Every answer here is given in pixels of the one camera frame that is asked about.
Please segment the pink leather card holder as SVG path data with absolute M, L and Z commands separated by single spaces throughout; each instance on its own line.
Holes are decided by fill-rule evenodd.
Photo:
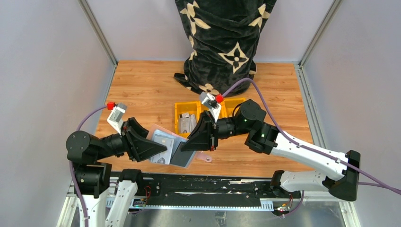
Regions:
M 181 147 L 187 139 L 159 125 L 153 124 L 151 126 L 147 139 L 167 147 L 167 150 L 150 157 L 149 161 L 151 163 L 188 168 L 192 160 L 195 158 L 201 159 L 205 162 L 212 161 L 211 156 L 201 151 L 182 152 Z

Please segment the dark grey card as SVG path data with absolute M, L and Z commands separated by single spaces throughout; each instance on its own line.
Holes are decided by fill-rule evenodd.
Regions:
M 180 142 L 177 150 L 172 155 L 170 165 L 188 168 L 193 158 L 195 157 L 196 151 L 181 151 L 184 142 Z

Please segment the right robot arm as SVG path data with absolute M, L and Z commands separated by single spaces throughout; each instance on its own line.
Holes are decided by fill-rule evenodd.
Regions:
M 313 168 L 309 172 L 275 171 L 270 190 L 279 196 L 297 191 L 328 192 L 345 201 L 357 199 L 360 153 L 327 150 L 299 140 L 278 127 L 265 123 L 266 111 L 249 99 L 231 117 L 215 119 L 210 111 L 200 114 L 195 129 L 181 145 L 184 151 L 213 151 L 218 141 L 246 135 L 252 151 L 292 159 Z

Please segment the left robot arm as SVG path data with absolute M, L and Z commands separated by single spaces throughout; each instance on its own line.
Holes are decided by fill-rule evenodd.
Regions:
M 101 163 L 101 159 L 127 154 L 130 160 L 141 162 L 167 150 L 165 145 L 148 140 L 149 131 L 133 117 L 123 122 L 120 130 L 103 138 L 77 130 L 66 140 L 74 190 L 80 199 L 82 227 L 122 227 L 134 195 L 146 189 L 141 170 L 122 170 L 114 202 L 107 212 L 112 164 Z

